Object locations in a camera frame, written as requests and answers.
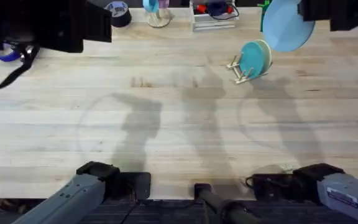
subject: blue object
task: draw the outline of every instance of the blue object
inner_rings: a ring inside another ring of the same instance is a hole
[[[11,46],[9,44],[4,44],[4,49],[10,49]],[[20,58],[20,54],[16,51],[12,50],[9,54],[4,54],[3,50],[0,50],[0,60],[3,62],[13,62]]]
[[[158,0],[143,0],[143,7],[147,12],[157,12],[159,8]]]
[[[269,46],[279,52],[300,48],[313,32],[315,21],[304,22],[298,14],[301,0],[274,0],[266,10],[263,30]]]
[[[206,11],[210,16],[220,16],[227,12],[227,3],[224,1],[207,3]]]
[[[255,42],[245,44],[242,49],[242,57],[239,61],[241,71],[246,71],[247,75],[251,68],[252,71],[248,76],[250,79],[257,78],[263,70],[265,64],[264,51],[261,46]]]

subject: label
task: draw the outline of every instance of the label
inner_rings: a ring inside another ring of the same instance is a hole
[[[338,201],[345,203],[346,205],[350,205],[354,208],[358,208],[358,200],[356,197],[345,194],[339,190],[332,189],[330,187],[327,187],[327,194],[328,194],[328,197],[330,197],[330,198],[338,200]]]
[[[111,11],[113,17],[119,17],[128,11],[128,5],[122,1],[113,1],[110,2],[105,9]]]

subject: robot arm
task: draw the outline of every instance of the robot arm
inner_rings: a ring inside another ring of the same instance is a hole
[[[257,200],[309,200],[358,220],[358,179],[340,168],[316,164],[292,174],[254,174],[248,180]]]
[[[149,173],[125,173],[114,166],[89,162],[58,192],[13,224],[78,223],[107,198],[119,199],[137,193],[137,198],[147,199],[150,180]]]

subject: wooden tabletop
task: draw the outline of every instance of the wooden tabletop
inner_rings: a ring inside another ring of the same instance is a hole
[[[208,182],[249,198],[241,181],[326,162],[358,178],[358,28],[317,23],[267,76],[234,85],[225,66],[262,39],[260,9],[235,29],[193,33],[188,9],[163,29],[131,9],[112,43],[82,54],[41,50],[0,90],[0,198],[45,198],[88,161],[152,174],[152,198],[191,198]],[[0,81],[20,62],[0,62]]]

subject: black cable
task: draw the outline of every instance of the black cable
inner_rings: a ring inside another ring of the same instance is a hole
[[[120,224],[124,224],[124,222],[128,219],[129,215],[133,212],[133,210],[135,210],[135,208],[139,205],[138,202],[136,202],[134,204],[134,206],[132,206],[131,209],[129,209],[129,211],[126,213],[125,217],[122,219],[122,221],[120,222]]]
[[[250,185],[249,183],[248,183],[248,181],[249,180],[261,180],[261,181],[264,181],[264,182],[269,182],[269,183],[271,183],[271,184],[273,184],[273,185],[277,185],[277,186],[279,186],[279,187],[283,187],[283,188],[289,188],[289,187],[291,187],[291,185],[289,185],[289,184],[282,184],[282,183],[279,183],[279,182],[277,182],[277,181],[274,181],[274,180],[271,180],[271,179],[264,179],[264,178],[258,178],[258,177],[247,177],[246,178],[246,181],[243,183],[243,184],[245,184],[247,187],[249,187],[250,189],[254,189],[254,186],[253,185]]]
[[[135,204],[128,210],[128,212],[125,214],[124,218],[121,220],[120,224],[124,224],[124,222],[128,219],[129,215],[135,210],[135,208],[140,205],[140,202],[137,201],[137,195],[136,190],[131,184],[127,184],[128,187],[132,190],[132,194],[135,199]]]
[[[227,4],[228,6],[231,6],[233,7],[233,9],[236,11],[237,15],[234,15],[234,16],[230,16],[228,18],[225,18],[225,19],[220,19],[220,18],[217,18],[211,14],[209,14],[209,16],[211,16],[213,19],[216,19],[218,21],[226,21],[226,20],[229,20],[229,19],[233,19],[233,18],[236,18],[236,17],[239,17],[240,16],[240,12],[238,11],[237,7],[234,6],[233,4]]]
[[[188,205],[184,205],[184,206],[162,206],[162,205],[150,205],[147,202],[142,202],[144,205],[146,206],[153,206],[153,207],[158,207],[158,208],[162,208],[162,209],[169,209],[169,210],[182,210],[182,209],[187,209],[187,208],[191,208],[194,205],[201,205],[200,203],[196,203],[195,200],[193,200],[190,204]]]

